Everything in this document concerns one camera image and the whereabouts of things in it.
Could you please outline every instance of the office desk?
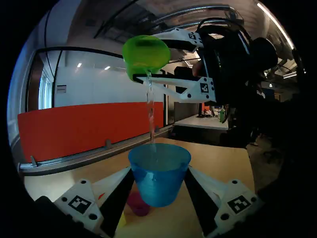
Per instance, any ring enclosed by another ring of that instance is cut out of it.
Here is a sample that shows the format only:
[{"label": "office desk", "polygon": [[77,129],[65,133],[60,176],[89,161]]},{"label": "office desk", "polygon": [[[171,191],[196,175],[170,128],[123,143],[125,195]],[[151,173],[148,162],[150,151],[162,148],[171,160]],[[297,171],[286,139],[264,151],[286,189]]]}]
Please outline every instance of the office desk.
[{"label": "office desk", "polygon": [[228,121],[225,123],[221,123],[218,118],[216,117],[203,117],[198,118],[198,115],[185,118],[183,120],[177,121],[174,123],[176,126],[183,126],[183,127],[197,127],[197,128],[206,128],[206,129],[214,129],[214,130],[223,130],[227,131]]},{"label": "office desk", "polygon": [[[254,191],[253,174],[248,153],[244,149],[225,148],[182,142],[166,138],[157,143],[175,144],[191,153],[190,165],[222,182],[241,180]],[[55,201],[80,178],[92,183],[129,165],[128,152],[81,168],[44,176],[25,177],[25,186],[33,199],[45,195]],[[116,231],[116,237],[201,237],[202,230],[185,183],[176,200],[167,207],[152,207],[145,217],[135,216],[126,205],[127,224]]]}]

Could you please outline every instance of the water stream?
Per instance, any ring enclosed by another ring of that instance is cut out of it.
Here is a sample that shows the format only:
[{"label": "water stream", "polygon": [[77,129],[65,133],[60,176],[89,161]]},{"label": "water stream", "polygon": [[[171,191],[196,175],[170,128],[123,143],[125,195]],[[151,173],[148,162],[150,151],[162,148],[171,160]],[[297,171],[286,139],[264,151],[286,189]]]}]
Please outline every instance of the water stream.
[{"label": "water stream", "polygon": [[150,125],[150,143],[153,145],[153,152],[156,152],[156,146],[154,143],[154,132],[155,132],[155,126],[154,126],[154,92],[152,89],[152,75],[151,71],[147,71],[147,111],[149,114],[149,125]]}]

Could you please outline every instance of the green cup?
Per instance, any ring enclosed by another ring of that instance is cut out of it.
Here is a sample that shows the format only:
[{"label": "green cup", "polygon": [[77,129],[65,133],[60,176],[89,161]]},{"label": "green cup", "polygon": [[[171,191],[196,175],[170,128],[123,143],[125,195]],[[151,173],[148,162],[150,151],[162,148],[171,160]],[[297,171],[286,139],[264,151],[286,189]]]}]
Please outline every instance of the green cup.
[{"label": "green cup", "polygon": [[170,49],[154,36],[135,36],[124,44],[123,59],[129,78],[133,74],[157,73],[170,60]]}]

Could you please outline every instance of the orange wall panel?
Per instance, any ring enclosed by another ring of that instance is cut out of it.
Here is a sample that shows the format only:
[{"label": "orange wall panel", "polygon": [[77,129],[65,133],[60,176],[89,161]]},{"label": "orange wall panel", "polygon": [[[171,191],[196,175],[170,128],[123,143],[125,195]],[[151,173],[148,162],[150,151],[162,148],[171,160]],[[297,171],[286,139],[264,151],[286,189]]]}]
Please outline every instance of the orange wall panel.
[{"label": "orange wall panel", "polygon": [[[163,127],[163,103],[154,104],[154,124]],[[145,102],[55,107],[18,115],[25,158],[31,162],[64,157],[149,131]]]}]

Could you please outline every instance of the window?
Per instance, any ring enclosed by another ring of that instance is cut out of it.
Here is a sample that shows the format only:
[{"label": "window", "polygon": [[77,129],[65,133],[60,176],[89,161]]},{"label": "window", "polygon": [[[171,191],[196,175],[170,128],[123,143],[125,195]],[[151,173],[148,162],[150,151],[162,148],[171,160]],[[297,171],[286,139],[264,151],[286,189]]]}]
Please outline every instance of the window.
[{"label": "window", "polygon": [[45,71],[42,71],[40,88],[38,94],[38,109],[47,109],[52,107],[52,82],[47,77]]}]

